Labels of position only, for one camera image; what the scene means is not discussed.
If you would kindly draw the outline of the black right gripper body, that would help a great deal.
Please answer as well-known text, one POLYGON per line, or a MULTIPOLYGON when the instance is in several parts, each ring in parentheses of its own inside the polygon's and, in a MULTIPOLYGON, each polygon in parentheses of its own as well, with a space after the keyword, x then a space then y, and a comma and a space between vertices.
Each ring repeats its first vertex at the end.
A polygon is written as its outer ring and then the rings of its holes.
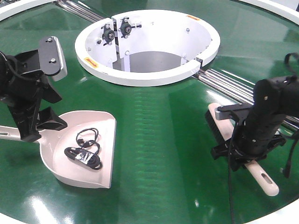
POLYGON ((211 155, 215 160, 219 157, 230 157, 229 167, 232 171, 237 171, 252 160, 265 159, 270 151, 286 143, 286 138, 281 134, 275 134, 269 140, 246 139, 242 130, 243 127, 234 127, 228 140, 214 130, 218 145, 211 149, 211 155))

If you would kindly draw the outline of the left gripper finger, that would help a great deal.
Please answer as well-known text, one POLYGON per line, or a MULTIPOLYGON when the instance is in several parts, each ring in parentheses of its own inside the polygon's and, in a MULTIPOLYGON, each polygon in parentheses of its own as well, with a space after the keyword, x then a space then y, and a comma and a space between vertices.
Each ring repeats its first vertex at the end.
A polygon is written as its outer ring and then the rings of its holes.
POLYGON ((36 128, 41 130, 60 131, 68 126, 67 122, 61 119, 51 107, 47 107, 38 113, 36 128))
POLYGON ((62 100, 61 95, 56 91, 56 89, 52 86, 49 78, 47 76, 43 76, 41 78, 42 88, 43 88, 43 99, 50 103, 57 103, 62 100))

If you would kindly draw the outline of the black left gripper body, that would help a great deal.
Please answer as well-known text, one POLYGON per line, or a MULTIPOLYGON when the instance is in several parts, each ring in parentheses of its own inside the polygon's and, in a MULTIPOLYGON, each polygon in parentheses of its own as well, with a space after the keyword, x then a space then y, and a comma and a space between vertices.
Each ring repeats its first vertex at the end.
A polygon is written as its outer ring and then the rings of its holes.
POLYGON ((0 53, 0 101, 7 105, 25 142, 41 138, 36 127, 43 94, 39 62, 37 50, 15 56, 0 53))

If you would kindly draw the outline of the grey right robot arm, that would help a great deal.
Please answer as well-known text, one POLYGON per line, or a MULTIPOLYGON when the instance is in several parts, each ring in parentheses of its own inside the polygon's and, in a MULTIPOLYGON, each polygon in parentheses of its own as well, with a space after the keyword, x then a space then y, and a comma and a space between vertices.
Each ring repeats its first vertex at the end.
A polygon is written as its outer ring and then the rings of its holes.
POLYGON ((299 116, 299 78, 289 61, 298 53, 289 53, 284 63, 289 76, 259 80, 253 90, 254 104, 218 106, 217 120, 232 119, 236 122, 233 135, 211 149, 213 159, 230 157, 230 167, 236 171, 252 160, 263 160, 286 139, 277 130, 287 116, 299 116))

